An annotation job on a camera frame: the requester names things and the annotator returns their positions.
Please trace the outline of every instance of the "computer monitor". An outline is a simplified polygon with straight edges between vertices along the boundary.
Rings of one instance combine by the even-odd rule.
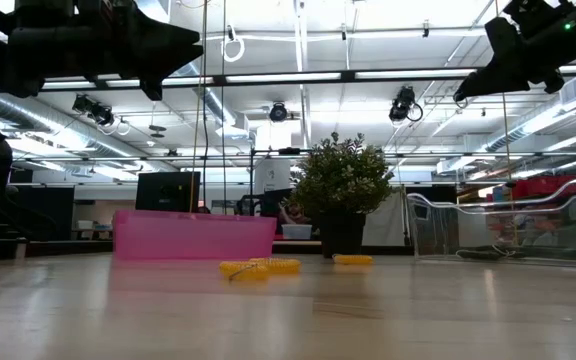
[[[135,209],[197,212],[199,183],[199,172],[139,174]],[[193,189],[192,208],[190,206],[191,188]]]

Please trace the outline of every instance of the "person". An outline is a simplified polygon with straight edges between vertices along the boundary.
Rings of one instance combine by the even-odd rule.
[[[304,216],[301,206],[298,204],[290,204],[282,206],[279,213],[280,219],[284,224],[307,224],[310,219]]]

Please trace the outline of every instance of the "ceiling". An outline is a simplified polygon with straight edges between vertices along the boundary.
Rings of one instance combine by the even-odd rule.
[[[498,0],[501,9],[508,1]],[[549,1],[556,5],[557,0]],[[202,32],[203,0],[177,0],[170,5],[170,23]],[[11,9],[10,1],[0,0],[0,9]],[[293,0],[211,0],[207,5],[207,46],[204,57],[195,61],[205,74],[281,73],[299,71],[294,42],[296,24],[307,29],[303,48],[302,70],[331,71],[350,69],[398,69],[484,66],[491,57],[485,36],[433,35],[436,28],[480,28],[495,17],[497,4],[489,0],[306,0],[300,14],[295,15]],[[424,23],[430,35],[423,38]],[[232,25],[245,42],[243,56],[226,62],[221,54],[220,37],[224,23]],[[417,29],[413,37],[341,39],[345,24],[348,33],[368,31]],[[275,40],[255,39],[272,36]],[[329,40],[319,40],[329,36]],[[233,56],[238,44],[228,44]],[[396,126],[388,119],[392,99],[402,85],[411,85],[423,106],[424,117]],[[341,137],[361,132],[366,142],[386,147],[388,151],[464,151],[465,135],[489,135],[512,126],[522,115],[558,95],[543,92],[536,85],[527,92],[481,96],[472,99],[460,110],[452,101],[458,81],[374,82],[348,84],[307,85],[310,132],[317,142],[337,131]],[[295,120],[276,125],[272,131],[290,132],[293,147],[305,147],[302,135],[302,94],[299,85],[242,86],[212,89],[232,111],[246,114],[251,130],[269,125],[266,111],[273,102],[286,104]],[[251,142],[246,139],[225,139],[216,130],[220,126],[213,116],[203,117],[203,104],[192,89],[165,89],[164,101],[153,103],[139,90],[86,91],[85,94],[105,105],[112,106],[115,115],[130,125],[125,135],[115,132],[114,138],[143,152],[162,155],[176,149],[179,155],[202,154],[208,143],[210,154],[229,155],[248,153]],[[74,92],[42,92],[37,100],[66,114],[72,110]],[[150,135],[149,125],[166,127],[164,138]],[[541,129],[538,134],[565,139],[576,135],[576,113],[560,123]],[[435,164],[440,158],[410,159],[407,164]],[[221,162],[212,162],[218,166]],[[230,165],[245,166],[246,161]],[[188,166],[178,162],[178,167]]]

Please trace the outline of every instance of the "wooden surface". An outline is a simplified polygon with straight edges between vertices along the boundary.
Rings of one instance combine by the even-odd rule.
[[[576,269],[300,258],[265,283],[217,262],[0,263],[0,359],[576,360]]]

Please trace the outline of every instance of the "yellow object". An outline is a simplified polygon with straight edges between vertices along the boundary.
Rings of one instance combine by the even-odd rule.
[[[333,255],[335,264],[372,265],[372,256],[368,255]]]
[[[254,258],[250,262],[264,265],[272,274],[297,274],[301,269],[301,261],[283,258]]]
[[[251,261],[224,261],[219,271],[228,280],[266,280],[270,274],[266,266]]]

